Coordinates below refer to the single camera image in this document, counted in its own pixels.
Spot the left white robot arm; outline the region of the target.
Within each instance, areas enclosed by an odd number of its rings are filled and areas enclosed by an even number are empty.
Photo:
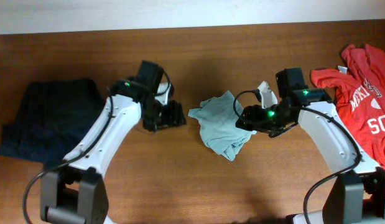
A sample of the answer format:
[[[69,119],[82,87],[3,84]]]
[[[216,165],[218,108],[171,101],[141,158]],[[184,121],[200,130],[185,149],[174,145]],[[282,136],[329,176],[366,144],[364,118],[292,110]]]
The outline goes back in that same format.
[[[183,126],[182,105],[166,71],[143,60],[137,75],[118,80],[82,140],[62,159],[44,169],[40,218],[47,223],[112,223],[104,179],[124,138],[138,123],[148,131]]]

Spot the light teal t-shirt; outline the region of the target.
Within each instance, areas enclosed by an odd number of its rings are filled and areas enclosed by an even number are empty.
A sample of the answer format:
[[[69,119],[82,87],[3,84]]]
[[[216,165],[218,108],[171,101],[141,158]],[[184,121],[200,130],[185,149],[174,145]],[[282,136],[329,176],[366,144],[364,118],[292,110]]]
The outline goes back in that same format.
[[[241,113],[243,107],[234,100],[234,95],[226,91],[219,97],[212,97],[190,109],[188,116],[200,124],[200,137],[204,145],[217,155],[233,161],[246,142],[256,131],[246,131],[236,127],[238,120],[235,110]]]

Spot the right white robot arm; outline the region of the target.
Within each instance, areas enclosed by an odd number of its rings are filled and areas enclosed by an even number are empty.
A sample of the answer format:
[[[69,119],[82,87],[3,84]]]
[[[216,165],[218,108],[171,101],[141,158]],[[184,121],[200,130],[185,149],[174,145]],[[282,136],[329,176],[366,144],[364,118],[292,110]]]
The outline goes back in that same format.
[[[235,125],[274,138],[299,125],[313,140],[331,174],[306,193],[303,212],[287,223],[385,223],[385,170],[361,148],[336,112],[328,93],[309,88],[300,68],[276,73],[252,93],[258,104],[237,112]]]

